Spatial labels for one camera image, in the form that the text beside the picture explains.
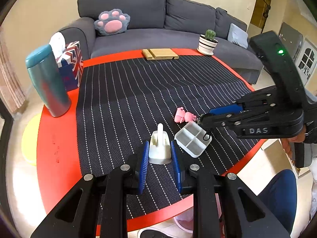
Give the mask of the person's hand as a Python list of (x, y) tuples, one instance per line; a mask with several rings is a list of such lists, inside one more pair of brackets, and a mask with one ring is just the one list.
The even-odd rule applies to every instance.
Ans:
[(303, 129), (301, 130), (300, 134), (293, 137), (293, 138), (287, 138), (287, 139), (281, 139), (282, 147), (286, 154), (289, 157), (292, 157), (292, 149), (290, 146), (290, 143), (302, 143), (305, 140), (305, 133), (306, 133), (306, 126), (303, 126)]

